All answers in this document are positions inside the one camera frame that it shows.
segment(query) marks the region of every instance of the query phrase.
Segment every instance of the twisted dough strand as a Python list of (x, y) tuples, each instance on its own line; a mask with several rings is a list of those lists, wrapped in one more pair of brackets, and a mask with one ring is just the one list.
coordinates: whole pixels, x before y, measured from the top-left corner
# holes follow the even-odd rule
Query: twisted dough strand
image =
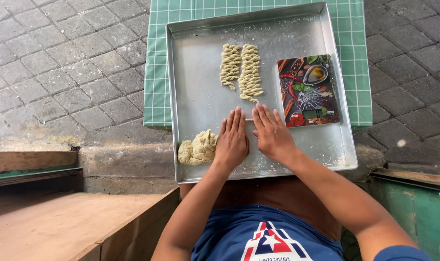
[(239, 64), (242, 61), (242, 57), (239, 53), (241, 47), (239, 45), (224, 44), (223, 52), (221, 53), (221, 65), (220, 65), (220, 83), (222, 85), (229, 86), (232, 91), (236, 90), (233, 83), (229, 82), (238, 78), (237, 74), (240, 74)]
[(241, 75), (238, 79), (240, 84), (240, 98), (252, 102), (258, 102), (258, 99), (251, 96), (258, 96), (263, 93), (258, 82), (261, 81), (258, 74), (260, 56), (258, 56), (257, 46), (245, 44), (241, 51)]

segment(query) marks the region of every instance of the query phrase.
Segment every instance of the left hand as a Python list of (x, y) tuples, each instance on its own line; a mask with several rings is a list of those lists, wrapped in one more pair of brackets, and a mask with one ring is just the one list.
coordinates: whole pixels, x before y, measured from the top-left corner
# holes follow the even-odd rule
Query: left hand
[(230, 174), (249, 155), (249, 139), (246, 136), (246, 115), (240, 107), (231, 110), (224, 119), (217, 139), (213, 164), (228, 168)]

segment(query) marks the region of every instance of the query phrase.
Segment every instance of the t-shirt graphic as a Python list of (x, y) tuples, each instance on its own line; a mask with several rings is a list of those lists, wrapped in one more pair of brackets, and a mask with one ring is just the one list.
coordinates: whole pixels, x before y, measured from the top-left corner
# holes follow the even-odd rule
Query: t-shirt graphic
[(241, 261), (312, 261), (302, 245), (272, 222), (259, 222), (247, 241)]

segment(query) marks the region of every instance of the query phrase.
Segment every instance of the hand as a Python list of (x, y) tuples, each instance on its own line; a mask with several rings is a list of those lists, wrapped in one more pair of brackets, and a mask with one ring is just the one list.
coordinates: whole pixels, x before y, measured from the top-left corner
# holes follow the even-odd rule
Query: hand
[(230, 174), (249, 155), (249, 140), (246, 136), (246, 115), (240, 107), (231, 110), (224, 119), (217, 139), (214, 164), (226, 167)]
[(294, 144), (288, 128), (275, 109), (274, 116), (270, 114), (266, 105), (257, 104), (257, 108), (252, 109), (252, 117), (257, 130), (252, 133), (258, 139), (258, 150), (270, 159), (287, 166), (295, 161), (299, 151)]

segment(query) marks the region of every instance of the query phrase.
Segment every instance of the digital kitchen scale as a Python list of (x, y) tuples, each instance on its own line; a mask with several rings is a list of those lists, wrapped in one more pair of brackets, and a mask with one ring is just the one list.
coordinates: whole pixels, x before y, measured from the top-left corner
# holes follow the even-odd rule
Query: digital kitchen scale
[(329, 54), (283, 59), (277, 63), (287, 127), (342, 122)]

